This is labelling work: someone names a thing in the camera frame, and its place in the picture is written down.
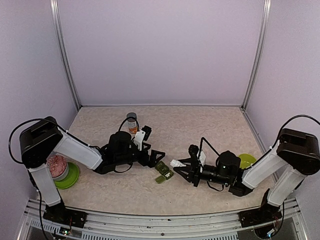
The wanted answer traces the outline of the small white pill bottle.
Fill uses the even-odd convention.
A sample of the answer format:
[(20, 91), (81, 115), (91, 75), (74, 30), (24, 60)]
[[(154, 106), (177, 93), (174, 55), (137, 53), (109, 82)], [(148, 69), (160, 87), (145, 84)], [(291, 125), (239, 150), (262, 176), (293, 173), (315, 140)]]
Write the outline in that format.
[(173, 168), (180, 168), (180, 167), (186, 167), (187, 165), (182, 163), (182, 162), (180, 162), (179, 160), (173, 159), (170, 162), (170, 166), (173, 167)]

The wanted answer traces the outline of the green weekly pill organizer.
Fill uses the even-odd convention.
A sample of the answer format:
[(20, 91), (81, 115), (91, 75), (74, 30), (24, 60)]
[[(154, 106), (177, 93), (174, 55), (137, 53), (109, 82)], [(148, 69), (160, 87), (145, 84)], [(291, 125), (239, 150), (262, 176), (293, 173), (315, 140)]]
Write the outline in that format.
[[(174, 172), (163, 162), (163, 161), (159, 161), (157, 163), (157, 165), (155, 166), (155, 169), (159, 172), (160, 176), (158, 176), (156, 179), (155, 179), (155, 182), (157, 184), (161, 184), (163, 182), (165, 182), (166, 180), (169, 180), (173, 177), (174, 175)], [(171, 172), (171, 178), (166, 178), (165, 177), (165, 174), (167, 172)]]

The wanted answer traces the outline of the orange pill bottle grey cap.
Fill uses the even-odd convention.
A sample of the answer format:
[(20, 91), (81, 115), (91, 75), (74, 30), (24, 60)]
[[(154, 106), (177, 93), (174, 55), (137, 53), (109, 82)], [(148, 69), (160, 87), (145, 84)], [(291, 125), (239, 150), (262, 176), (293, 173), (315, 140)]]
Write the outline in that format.
[(136, 122), (137, 118), (137, 114), (135, 112), (129, 112), (127, 115), (127, 126), (128, 126), (128, 130), (131, 134), (135, 134), (139, 127), (138, 124)]

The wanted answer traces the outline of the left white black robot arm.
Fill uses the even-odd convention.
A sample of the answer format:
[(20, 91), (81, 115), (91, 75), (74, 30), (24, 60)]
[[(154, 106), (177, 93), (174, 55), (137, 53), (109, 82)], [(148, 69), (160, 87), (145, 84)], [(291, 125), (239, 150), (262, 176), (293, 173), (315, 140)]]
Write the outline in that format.
[(8, 138), (11, 159), (28, 170), (33, 185), (46, 204), (46, 210), (63, 223), (70, 218), (48, 167), (48, 158), (58, 154), (76, 161), (93, 172), (105, 175), (117, 166), (154, 168), (165, 152), (154, 150), (146, 141), (152, 129), (145, 125), (135, 136), (119, 129), (102, 147), (90, 145), (63, 129), (52, 116), (34, 118), (16, 126)]

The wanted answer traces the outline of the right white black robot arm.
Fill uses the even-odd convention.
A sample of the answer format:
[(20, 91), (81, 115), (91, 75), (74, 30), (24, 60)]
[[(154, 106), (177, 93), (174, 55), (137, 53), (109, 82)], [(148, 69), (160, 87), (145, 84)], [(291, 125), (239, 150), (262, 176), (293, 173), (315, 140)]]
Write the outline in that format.
[(202, 146), (190, 145), (189, 158), (173, 159), (173, 170), (194, 187), (201, 180), (228, 187), (235, 196), (251, 193), (264, 179), (285, 167), (272, 189), (268, 189), (256, 210), (256, 218), (266, 222), (308, 176), (320, 170), (320, 148), (317, 137), (311, 133), (281, 126), (274, 144), (258, 160), (242, 169), (241, 159), (229, 150), (217, 155), (214, 166), (205, 164)]

